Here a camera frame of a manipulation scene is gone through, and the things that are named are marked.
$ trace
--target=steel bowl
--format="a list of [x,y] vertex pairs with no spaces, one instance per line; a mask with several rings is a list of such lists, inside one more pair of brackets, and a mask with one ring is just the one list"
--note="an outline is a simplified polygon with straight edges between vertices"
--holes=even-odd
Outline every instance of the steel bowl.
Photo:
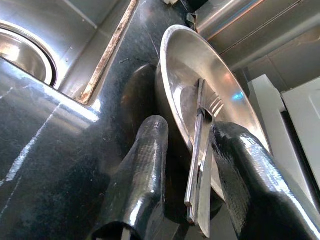
[[[200,78],[207,81],[224,103],[216,121],[232,122],[247,128],[269,149],[252,106],[220,56],[193,30],[173,25],[162,38],[155,92],[160,114],[169,124],[170,147],[174,148],[185,168],[190,168],[194,146],[197,82]],[[206,151],[210,125],[211,122],[205,122],[203,126],[199,163]],[[212,163],[211,186],[224,200],[215,161]]]
[[27,38],[0,28],[0,57],[50,85],[53,70],[47,56]]

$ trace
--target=countertop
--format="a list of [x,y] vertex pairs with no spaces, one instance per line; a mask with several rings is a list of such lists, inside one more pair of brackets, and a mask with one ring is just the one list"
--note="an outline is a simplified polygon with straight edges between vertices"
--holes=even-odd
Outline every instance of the countertop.
[[[184,25],[186,14],[181,2],[141,0],[90,107],[0,58],[1,239],[88,237],[140,124],[157,114],[162,36],[169,26]],[[167,192],[175,196],[176,188]],[[178,212],[164,221],[158,239],[186,236]]]

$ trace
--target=stainless steel sink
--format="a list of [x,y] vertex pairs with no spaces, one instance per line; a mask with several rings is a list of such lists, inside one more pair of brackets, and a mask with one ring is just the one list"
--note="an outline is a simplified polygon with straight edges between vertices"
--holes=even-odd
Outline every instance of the stainless steel sink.
[[86,105],[138,0],[0,0],[0,28],[36,44],[51,85]]
[[32,41],[3,28],[0,28],[0,57],[48,85],[53,81],[53,69],[46,54]]

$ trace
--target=metal plate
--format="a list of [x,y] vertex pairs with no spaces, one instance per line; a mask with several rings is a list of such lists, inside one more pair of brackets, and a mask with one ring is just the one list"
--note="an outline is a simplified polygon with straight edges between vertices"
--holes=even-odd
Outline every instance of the metal plate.
[[[182,138],[189,152],[192,152],[199,78],[205,79],[224,103],[216,120],[233,122],[247,128],[269,150],[259,120],[226,64],[201,36],[181,25],[169,27],[163,35],[156,76],[158,105],[169,123],[170,138]],[[209,130],[210,122],[205,122],[199,163],[206,148]],[[224,200],[215,162],[212,163],[211,186]]]

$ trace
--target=rust stain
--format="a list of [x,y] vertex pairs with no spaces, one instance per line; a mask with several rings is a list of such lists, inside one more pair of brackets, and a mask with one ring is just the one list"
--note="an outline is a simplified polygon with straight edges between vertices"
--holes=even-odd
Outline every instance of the rust stain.
[[117,44],[119,43],[119,40],[121,38],[122,33],[124,32],[130,17],[137,5],[139,0],[132,0],[128,6],[128,8],[126,9],[118,27],[116,28],[108,46],[106,47],[98,65],[96,66],[94,73],[88,83],[88,85],[86,86],[85,90],[83,91],[83,93],[81,94],[81,96],[78,99],[78,102],[87,105],[95,88],[97,83],[99,82],[102,74],[104,73],[104,70],[109,62],[109,59],[111,57],[111,55],[113,54],[113,52],[115,51]]

